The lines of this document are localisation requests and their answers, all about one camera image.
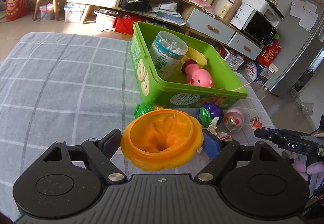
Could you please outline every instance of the red bag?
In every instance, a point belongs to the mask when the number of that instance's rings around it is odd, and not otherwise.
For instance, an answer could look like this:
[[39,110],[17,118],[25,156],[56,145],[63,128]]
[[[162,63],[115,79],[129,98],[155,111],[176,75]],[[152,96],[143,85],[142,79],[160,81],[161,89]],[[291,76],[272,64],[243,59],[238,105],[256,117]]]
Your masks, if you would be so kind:
[[28,11],[25,8],[25,0],[6,0],[6,14],[5,17],[8,21],[18,19],[25,16]]
[[273,40],[265,49],[265,51],[258,57],[258,61],[265,67],[269,67],[273,59],[279,53],[281,45],[276,40]]

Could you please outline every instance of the wooden leg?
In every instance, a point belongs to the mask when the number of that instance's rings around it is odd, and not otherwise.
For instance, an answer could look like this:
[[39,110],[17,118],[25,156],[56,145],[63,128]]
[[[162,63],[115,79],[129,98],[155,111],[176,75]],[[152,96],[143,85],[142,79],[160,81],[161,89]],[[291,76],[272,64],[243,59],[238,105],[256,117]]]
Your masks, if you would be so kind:
[[86,18],[88,16],[88,14],[90,13],[91,9],[92,9],[92,5],[87,4],[85,9],[84,9],[82,18],[80,20],[80,24],[84,24],[84,22],[85,22],[85,20],[86,20]]
[[39,6],[41,4],[41,0],[36,0],[36,5],[35,5],[35,10],[34,10],[34,16],[33,19],[37,19],[38,11],[39,11]]
[[54,15],[55,15],[55,21],[59,21],[59,8],[57,6],[57,0],[53,0],[53,8],[54,8]]

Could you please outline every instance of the cotton swab container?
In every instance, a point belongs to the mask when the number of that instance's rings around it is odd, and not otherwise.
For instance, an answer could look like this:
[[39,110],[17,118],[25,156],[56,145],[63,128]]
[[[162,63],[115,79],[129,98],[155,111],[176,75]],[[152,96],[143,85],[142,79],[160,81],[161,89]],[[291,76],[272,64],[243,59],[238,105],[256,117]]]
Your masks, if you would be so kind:
[[169,32],[160,31],[149,49],[159,77],[164,80],[171,77],[187,51],[188,46],[182,39]]

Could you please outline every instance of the clear plastic ball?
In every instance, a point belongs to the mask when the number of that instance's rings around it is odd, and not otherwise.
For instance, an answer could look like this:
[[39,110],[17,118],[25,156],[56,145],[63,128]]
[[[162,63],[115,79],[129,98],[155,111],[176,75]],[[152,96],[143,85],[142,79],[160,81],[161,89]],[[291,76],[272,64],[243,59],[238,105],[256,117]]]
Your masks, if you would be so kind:
[[241,112],[230,111],[224,115],[223,127],[229,134],[239,131],[244,124],[244,118]]

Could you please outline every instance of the microwave oven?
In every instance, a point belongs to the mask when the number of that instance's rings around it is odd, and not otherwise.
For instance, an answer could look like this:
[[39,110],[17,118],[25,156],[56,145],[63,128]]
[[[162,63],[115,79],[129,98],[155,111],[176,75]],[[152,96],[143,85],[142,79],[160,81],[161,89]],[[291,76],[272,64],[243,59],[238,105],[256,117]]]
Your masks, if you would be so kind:
[[262,48],[277,34],[277,29],[256,9],[242,3],[230,22]]

